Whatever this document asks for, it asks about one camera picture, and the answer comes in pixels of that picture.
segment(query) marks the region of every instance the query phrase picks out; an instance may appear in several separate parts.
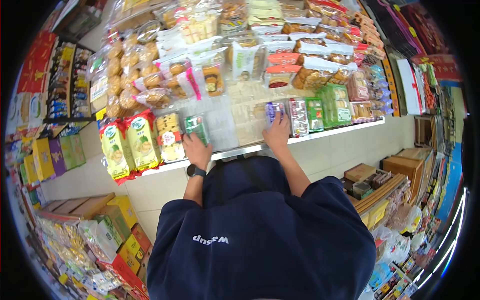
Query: black wristwatch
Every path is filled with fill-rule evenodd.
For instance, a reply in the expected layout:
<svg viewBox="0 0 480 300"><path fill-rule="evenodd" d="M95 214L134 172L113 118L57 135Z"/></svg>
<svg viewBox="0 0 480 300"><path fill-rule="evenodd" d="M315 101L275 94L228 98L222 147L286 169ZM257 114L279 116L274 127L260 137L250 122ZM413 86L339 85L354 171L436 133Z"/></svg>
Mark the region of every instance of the black wristwatch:
<svg viewBox="0 0 480 300"><path fill-rule="evenodd" d="M205 178L205 176L207 176L207 172L198 168L196 165L191 164L187 167L187 175L190 177L200 175Z"/></svg>

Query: right hand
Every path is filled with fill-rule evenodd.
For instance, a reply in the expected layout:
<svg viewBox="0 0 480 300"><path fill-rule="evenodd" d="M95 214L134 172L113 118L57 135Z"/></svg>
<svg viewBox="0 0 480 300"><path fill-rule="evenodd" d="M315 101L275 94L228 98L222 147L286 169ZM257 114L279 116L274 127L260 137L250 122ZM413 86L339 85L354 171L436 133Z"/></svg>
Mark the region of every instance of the right hand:
<svg viewBox="0 0 480 300"><path fill-rule="evenodd" d="M183 135L183 148L185 149L185 155L192 165L196 165L197 168L207 171L208 162L212 157L212 144L208 144L207 147L205 147L198 136L192 132L190 136L187 134Z"/></svg>
<svg viewBox="0 0 480 300"><path fill-rule="evenodd" d="M262 135L274 154L287 148L288 138L290 137L290 120L288 116L284 114L281 120L280 112L277 112L272 127L268 130L263 130Z"/></svg>

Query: person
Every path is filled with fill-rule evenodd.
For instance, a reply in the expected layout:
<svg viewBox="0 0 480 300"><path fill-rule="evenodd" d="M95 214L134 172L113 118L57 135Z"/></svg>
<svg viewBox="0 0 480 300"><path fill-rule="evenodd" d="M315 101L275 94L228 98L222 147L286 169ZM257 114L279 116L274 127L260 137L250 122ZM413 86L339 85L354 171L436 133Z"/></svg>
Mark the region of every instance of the person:
<svg viewBox="0 0 480 300"><path fill-rule="evenodd" d="M212 146L184 136L196 169L183 199L162 208L151 299L357 300L375 264L373 237L339 179L310 183L287 147L289 124L277 113L263 131L278 160L217 162L206 176Z"/></svg>

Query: price tag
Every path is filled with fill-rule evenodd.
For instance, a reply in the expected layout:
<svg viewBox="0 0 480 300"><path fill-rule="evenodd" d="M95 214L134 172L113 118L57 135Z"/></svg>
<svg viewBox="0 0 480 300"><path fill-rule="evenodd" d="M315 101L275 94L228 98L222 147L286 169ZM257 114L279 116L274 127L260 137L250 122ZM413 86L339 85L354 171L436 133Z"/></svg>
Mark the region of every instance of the price tag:
<svg viewBox="0 0 480 300"><path fill-rule="evenodd" d="M409 27L408 30L410 30L410 33L413 37L417 37L417 33L415 32L415 29L413 29L413 27Z"/></svg>

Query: left hand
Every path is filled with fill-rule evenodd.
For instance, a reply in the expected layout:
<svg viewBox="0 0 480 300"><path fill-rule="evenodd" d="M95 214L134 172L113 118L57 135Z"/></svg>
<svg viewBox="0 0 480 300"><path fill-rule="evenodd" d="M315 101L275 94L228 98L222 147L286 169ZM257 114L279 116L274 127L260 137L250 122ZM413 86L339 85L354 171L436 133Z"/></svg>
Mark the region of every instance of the left hand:
<svg viewBox="0 0 480 300"><path fill-rule="evenodd" d="M183 135L183 149L185 149L185 154L191 164L196 165L201 170L207 170L208 162L212 157L212 144L205 147L198 136L192 132L190 136Z"/></svg>

